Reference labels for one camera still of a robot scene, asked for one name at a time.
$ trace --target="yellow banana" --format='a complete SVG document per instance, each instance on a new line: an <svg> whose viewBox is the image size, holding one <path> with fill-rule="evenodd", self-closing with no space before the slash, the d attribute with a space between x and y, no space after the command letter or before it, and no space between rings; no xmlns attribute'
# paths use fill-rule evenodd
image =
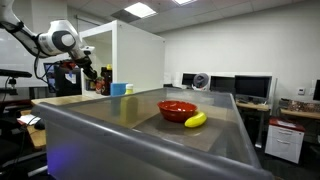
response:
<svg viewBox="0 0 320 180"><path fill-rule="evenodd" d="M204 112L196 111L195 115L187 119L187 121L184 123L186 127L193 128L202 125L204 122L206 122L207 116L204 114Z"/></svg>

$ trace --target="ceiling light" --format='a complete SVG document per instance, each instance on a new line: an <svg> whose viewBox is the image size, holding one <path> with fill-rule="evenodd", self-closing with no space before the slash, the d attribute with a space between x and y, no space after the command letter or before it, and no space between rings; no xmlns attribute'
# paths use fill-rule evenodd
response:
<svg viewBox="0 0 320 180"><path fill-rule="evenodd" d="M185 5L185 4L192 3L196 0L173 0L173 1L179 5Z"/></svg>
<svg viewBox="0 0 320 180"><path fill-rule="evenodd" d="M124 10L128 11L129 13L138 16L140 18L144 18L144 17L148 17L151 15L155 15L156 12L154 10L152 10L149 6L142 4L140 2L129 6L127 8L125 8Z"/></svg>

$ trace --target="computer monitor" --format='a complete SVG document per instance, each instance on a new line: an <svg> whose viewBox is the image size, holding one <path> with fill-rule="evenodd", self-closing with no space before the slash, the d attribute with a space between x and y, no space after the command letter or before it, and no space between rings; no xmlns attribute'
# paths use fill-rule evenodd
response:
<svg viewBox="0 0 320 180"><path fill-rule="evenodd" d="M58 65L55 63L43 63L43 66L44 66L44 72L46 72L49 92L56 93L54 67Z"/></svg>
<svg viewBox="0 0 320 180"><path fill-rule="evenodd" d="M183 73L182 76L182 85L186 85L186 86L192 86L193 84L193 79L196 76L196 74L187 74L187 73Z"/></svg>
<svg viewBox="0 0 320 180"><path fill-rule="evenodd" d="M320 80L317 80L316 88L314 89L313 100L320 101Z"/></svg>
<svg viewBox="0 0 320 180"><path fill-rule="evenodd" d="M211 76L210 91L234 93L234 77Z"/></svg>
<svg viewBox="0 0 320 180"><path fill-rule="evenodd" d="M250 99L268 99L271 76L235 76L236 95Z"/></svg>
<svg viewBox="0 0 320 180"><path fill-rule="evenodd" d="M81 69L54 67L56 96L81 95Z"/></svg>

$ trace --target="blue cup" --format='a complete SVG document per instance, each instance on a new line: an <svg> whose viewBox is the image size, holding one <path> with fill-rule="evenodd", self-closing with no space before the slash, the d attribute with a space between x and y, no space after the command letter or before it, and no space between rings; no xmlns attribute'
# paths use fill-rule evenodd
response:
<svg viewBox="0 0 320 180"><path fill-rule="evenodd" d="M128 83L111 83L110 96L121 96L126 93L126 84Z"/></svg>

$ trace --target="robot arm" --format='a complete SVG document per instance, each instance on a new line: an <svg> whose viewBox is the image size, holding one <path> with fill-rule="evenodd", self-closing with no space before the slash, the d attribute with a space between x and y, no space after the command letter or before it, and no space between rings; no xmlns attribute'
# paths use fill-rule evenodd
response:
<svg viewBox="0 0 320 180"><path fill-rule="evenodd" d="M0 0L1 28L11 33L33 56L47 58L68 53L90 79L96 79L97 72L92 69L89 58L94 47L84 46L81 43L69 21L53 21L47 33L35 34L15 16L12 11L13 2L14 0Z"/></svg>

